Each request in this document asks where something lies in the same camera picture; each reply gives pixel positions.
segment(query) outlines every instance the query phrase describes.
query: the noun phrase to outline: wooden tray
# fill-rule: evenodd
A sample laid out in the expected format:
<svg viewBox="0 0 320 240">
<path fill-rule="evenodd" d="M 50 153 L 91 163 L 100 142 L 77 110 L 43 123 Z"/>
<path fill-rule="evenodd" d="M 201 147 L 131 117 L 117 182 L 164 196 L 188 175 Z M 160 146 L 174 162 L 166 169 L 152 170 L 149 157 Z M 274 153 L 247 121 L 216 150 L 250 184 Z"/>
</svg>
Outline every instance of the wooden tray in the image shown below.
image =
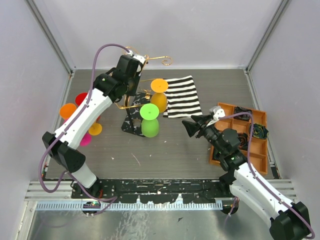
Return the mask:
<svg viewBox="0 0 320 240">
<path fill-rule="evenodd" d="M 227 103 L 218 102 L 218 106 L 220 106 L 226 116 L 234 114 L 236 105 L 231 105 Z M 256 109 L 247 108 L 252 111 L 253 121 L 255 124 L 260 124 L 267 127 L 267 113 L 265 111 L 258 111 Z M 227 128 L 234 129 L 238 133 L 246 133 L 249 136 L 249 126 L 251 123 L 251 119 L 249 121 L 243 121 L 239 119 L 224 119 L 220 120 L 215 124 L 215 127 L 219 131 L 223 131 Z M 258 170 L 258 172 L 262 175 L 268 174 L 268 157 L 267 157 L 267 140 L 259 139 L 252 137 L 251 141 L 251 149 L 250 149 L 250 161 L 253 166 Z M 248 156 L 248 152 L 245 150 L 241 150 L 241 152 Z M 220 166 L 219 160 L 213 159 L 214 155 L 214 147 L 211 146 L 209 163 Z"/>
</svg>

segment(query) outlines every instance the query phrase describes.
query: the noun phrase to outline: black and white striped towel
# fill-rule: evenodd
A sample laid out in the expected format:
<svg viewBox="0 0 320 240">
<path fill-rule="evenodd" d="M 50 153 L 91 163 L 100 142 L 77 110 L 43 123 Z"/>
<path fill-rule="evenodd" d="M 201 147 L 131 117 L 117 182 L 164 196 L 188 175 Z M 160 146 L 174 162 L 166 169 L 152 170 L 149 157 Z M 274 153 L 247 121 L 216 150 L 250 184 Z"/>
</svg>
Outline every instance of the black and white striped towel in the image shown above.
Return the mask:
<svg viewBox="0 0 320 240">
<path fill-rule="evenodd" d="M 196 86 L 192 76 L 166 79 L 168 89 L 165 92 L 167 108 L 165 118 L 190 118 L 202 115 Z"/>
</svg>

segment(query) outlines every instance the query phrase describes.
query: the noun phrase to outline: black cable bundle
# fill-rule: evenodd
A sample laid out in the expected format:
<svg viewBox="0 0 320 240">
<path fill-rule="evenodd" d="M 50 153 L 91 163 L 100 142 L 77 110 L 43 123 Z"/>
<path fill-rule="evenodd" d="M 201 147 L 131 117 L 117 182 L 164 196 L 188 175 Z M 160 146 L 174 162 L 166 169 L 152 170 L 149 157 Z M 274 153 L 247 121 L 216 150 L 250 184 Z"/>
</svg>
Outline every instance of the black cable bundle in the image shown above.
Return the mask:
<svg viewBox="0 0 320 240">
<path fill-rule="evenodd" d="M 242 150 L 248 150 L 248 135 L 246 133 L 238 133 L 238 139 L 240 141 L 239 148 Z"/>
<path fill-rule="evenodd" d="M 253 124 L 253 133 L 252 136 L 254 136 L 257 139 L 266 139 L 268 137 L 269 131 L 266 129 L 265 126 L 260 124 Z"/>
<path fill-rule="evenodd" d="M 250 109 L 247 109 L 247 108 L 244 108 L 244 107 L 241 107 L 241 106 L 236 106 L 234 108 L 234 111 L 233 111 L 234 114 L 243 113 L 243 112 L 247 112 L 247 113 L 250 113 L 252 115 L 252 111 Z M 238 120 L 249 122 L 250 116 L 248 116 L 248 115 L 240 115 L 240 116 L 235 116 L 234 118 L 238 119 Z"/>
</svg>

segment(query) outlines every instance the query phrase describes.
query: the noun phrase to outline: scratch on table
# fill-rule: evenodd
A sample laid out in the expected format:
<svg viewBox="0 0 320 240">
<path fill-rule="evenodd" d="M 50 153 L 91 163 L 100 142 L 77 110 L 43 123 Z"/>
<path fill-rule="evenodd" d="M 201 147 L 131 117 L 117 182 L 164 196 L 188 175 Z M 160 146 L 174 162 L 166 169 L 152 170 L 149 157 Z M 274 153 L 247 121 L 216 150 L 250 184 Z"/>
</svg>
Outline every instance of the scratch on table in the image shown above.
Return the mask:
<svg viewBox="0 0 320 240">
<path fill-rule="evenodd" d="M 131 155 L 132 155 L 132 156 L 135 158 L 135 160 L 138 162 L 139 166 L 141 166 L 138 158 L 136 158 L 136 156 L 135 156 L 133 153 L 131 153 Z"/>
</svg>

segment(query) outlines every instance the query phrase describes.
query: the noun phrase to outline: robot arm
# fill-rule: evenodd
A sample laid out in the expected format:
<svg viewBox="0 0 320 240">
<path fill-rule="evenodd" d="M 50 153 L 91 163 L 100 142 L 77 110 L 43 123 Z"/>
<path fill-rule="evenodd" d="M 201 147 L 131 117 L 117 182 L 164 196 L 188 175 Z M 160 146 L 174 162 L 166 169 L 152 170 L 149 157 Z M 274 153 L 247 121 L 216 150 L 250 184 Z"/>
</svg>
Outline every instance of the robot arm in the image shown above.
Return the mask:
<svg viewBox="0 0 320 240">
<path fill-rule="evenodd" d="M 141 72 L 146 59 L 141 55 L 122 55 L 118 64 L 108 73 L 99 75 L 94 83 L 90 101 L 87 98 L 77 108 L 73 115 L 53 134 L 46 132 L 42 140 L 48 147 L 56 140 L 56 136 L 64 135 L 49 152 L 58 164 L 71 173 L 87 190 L 99 196 L 100 186 L 98 178 L 86 165 L 86 157 L 77 151 L 81 139 L 91 125 L 107 108 L 120 100 L 123 95 L 134 96 L 137 91 Z"/>
<path fill-rule="evenodd" d="M 189 137 L 205 137 L 218 151 L 220 165 L 227 173 L 219 178 L 223 192 L 230 191 L 251 207 L 266 223 L 274 240 L 302 240 L 311 233 L 307 207 L 293 203 L 272 187 L 239 151 L 237 131 L 227 128 L 219 132 L 214 123 L 225 113 L 221 108 L 206 116 L 191 116 L 195 122 L 183 120 Z"/>
</svg>

